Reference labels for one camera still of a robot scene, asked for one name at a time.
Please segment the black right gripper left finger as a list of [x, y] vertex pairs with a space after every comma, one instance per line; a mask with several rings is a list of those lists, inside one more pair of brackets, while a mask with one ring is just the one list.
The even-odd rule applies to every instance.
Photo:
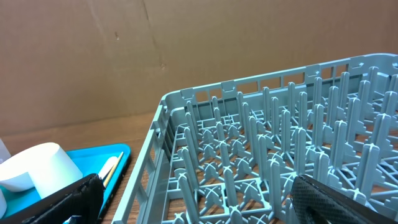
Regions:
[[1, 224], [63, 223], [81, 217], [81, 223], [96, 223], [104, 201], [104, 185], [98, 174], [66, 186], [31, 206], [1, 219]]

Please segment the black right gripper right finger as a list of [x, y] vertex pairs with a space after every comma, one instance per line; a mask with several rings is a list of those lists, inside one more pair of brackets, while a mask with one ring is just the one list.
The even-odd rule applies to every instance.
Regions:
[[367, 205], [360, 192], [347, 196], [308, 175], [294, 179], [291, 196], [299, 223], [396, 223]]

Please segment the white plastic cup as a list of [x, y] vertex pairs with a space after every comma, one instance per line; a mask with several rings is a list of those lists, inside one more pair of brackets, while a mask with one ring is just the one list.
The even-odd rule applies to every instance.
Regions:
[[34, 187], [40, 198], [48, 197], [83, 177], [68, 154], [54, 142], [32, 146], [12, 158], [22, 172], [18, 191]]

